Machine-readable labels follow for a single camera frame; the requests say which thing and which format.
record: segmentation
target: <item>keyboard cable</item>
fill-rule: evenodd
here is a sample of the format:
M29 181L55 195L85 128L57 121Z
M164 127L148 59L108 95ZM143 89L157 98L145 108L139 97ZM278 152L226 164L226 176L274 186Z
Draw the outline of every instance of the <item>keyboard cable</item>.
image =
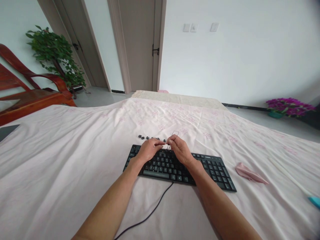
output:
M134 228L134 227L140 225L141 223L144 223L145 221L147 221L148 218L153 214L153 212L154 212L154 211L157 209L157 207L159 206L159 204L160 204L160 202L161 202L164 194L169 190L169 188L171 188L172 185L173 185L173 182L172 182L171 185L164 191L164 193L162 194L162 196L161 196L161 198L160 198L157 206L154 208L154 210L149 214L149 216L148 216L145 220L143 220L143 221L141 221L141 222L139 222L139 223L137 223L137 224L135 224L135 225L132 225L131 227L128 227L126 230L124 230L122 233L120 233L120 235L119 235L118 237L116 237L114 240L117 240L122 234L124 234L124 233L125 233L126 231L128 231L129 229Z

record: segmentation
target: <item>black keyboard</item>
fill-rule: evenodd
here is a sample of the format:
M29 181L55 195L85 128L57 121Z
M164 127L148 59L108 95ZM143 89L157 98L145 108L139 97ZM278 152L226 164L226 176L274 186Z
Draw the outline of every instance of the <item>black keyboard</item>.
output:
M127 168L130 159L137 155L140 147L140 145L132 145L123 171ZM208 175L222 190L237 192L221 157L196 153L192 153L192 155L195 159L201 161ZM191 174L179 162L172 150L161 149L158 151L150 161L143 165L139 176L196 186Z

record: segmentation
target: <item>hand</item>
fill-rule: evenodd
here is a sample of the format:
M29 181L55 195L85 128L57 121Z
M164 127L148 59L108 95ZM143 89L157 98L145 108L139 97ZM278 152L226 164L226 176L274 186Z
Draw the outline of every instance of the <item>hand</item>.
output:
M172 135L168 138L167 143L171 146L177 159L185 166L189 165L191 162L196 161L192 156L187 144L177 135Z
M136 158L145 164L147 161L152 159L156 152L158 152L165 144L165 142L156 138L150 138L141 145Z

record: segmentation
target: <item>door frame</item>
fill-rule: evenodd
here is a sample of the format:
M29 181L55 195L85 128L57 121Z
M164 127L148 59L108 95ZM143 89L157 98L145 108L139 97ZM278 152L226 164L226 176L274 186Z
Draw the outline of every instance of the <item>door frame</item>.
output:
M160 85L160 70L161 70L161 60L162 60L162 46L163 46L166 6L167 6L167 0L162 0L157 91L159 90L159 85ZM121 24L121 14L120 14L120 7L119 7L118 0L108 0L108 7L109 7L109 12L111 17L114 39L116 42L116 47L118 52L124 91L126 94L128 94L131 92L131 83L130 83L127 53L126 53L126 47L124 43L124 35L123 35L123 29Z
M60 14L59 14L59 12L58 12L53 0L38 0L38 3L40 5L44 15L46 16L46 18L47 18L47 20L48 20L48 22L49 22L49 24L51 26L52 31L54 33L58 34L58 35L61 35L61 34L64 35L65 38L67 39L67 41L72 45L72 41L71 41L71 38L69 36L69 33L68 33L66 27L63 24L63 21L62 21L62 19L60 17ZM92 24L91 24L91 21L90 21L90 18L89 18L89 14L88 14L88 10L87 10L87 7L86 7L86 4L85 4L84 0L81 0L81 4L82 4L82 7L84 9L84 12L85 12L85 15L86 15L86 20L87 20L89 28L90 28L90 33L92 35L92 38L93 38L93 41L94 41L94 45L95 45L95 48L96 48L98 56L99 56L99 62L101 64L105 80L107 82L108 91L111 92L111 88L110 88L110 84L109 84L109 81L108 81L107 73L106 73L106 70L105 70L103 62L102 62L102 58L101 58L101 54L100 54L99 47L98 47L98 44L97 44L97 40L96 40L96 37L95 37L94 32L93 32ZM82 70L85 73L85 70L84 70L84 68L82 66L82 63L80 61L80 58L79 58L76 50L74 49L73 46L71 47L71 49L72 49L72 53L73 53L73 56L74 56L74 61L80 67L82 67ZM84 74L84 79L85 79L85 82L87 84L87 87L90 87L91 83L90 83L86 73Z

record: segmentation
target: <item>light switch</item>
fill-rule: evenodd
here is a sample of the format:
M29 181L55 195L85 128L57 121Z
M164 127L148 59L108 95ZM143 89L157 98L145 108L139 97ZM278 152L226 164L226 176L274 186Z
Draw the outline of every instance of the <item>light switch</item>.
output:
M190 23L185 23L183 27L184 32L189 32L190 31Z
M191 30L190 30L190 32L197 32L197 29L198 29L198 24L193 23L193 24L191 25Z
M218 30L218 27L219 27L219 23L213 23L211 25L210 32L216 32Z

